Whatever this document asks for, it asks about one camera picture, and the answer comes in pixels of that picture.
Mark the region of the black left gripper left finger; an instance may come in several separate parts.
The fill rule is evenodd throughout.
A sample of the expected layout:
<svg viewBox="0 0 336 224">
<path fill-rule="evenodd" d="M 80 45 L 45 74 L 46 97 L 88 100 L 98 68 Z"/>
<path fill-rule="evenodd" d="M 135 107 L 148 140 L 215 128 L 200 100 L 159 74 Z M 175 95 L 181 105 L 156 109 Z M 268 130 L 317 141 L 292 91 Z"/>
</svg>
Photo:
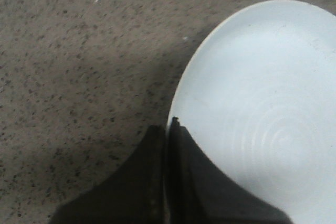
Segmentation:
<svg viewBox="0 0 336 224">
<path fill-rule="evenodd" d="M 165 130 L 151 125 L 109 178 L 59 207 L 50 223 L 163 223 Z"/>
</svg>

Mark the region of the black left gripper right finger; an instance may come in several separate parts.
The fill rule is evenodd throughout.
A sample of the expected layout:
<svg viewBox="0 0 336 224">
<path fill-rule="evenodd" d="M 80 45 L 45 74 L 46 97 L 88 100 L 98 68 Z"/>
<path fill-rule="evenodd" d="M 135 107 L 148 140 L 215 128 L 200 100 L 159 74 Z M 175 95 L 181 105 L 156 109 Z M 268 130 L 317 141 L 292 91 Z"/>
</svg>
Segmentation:
<svg viewBox="0 0 336 224">
<path fill-rule="evenodd" d="M 167 137 L 167 196 L 171 223 L 291 223 L 220 171 L 177 118 Z"/>
</svg>

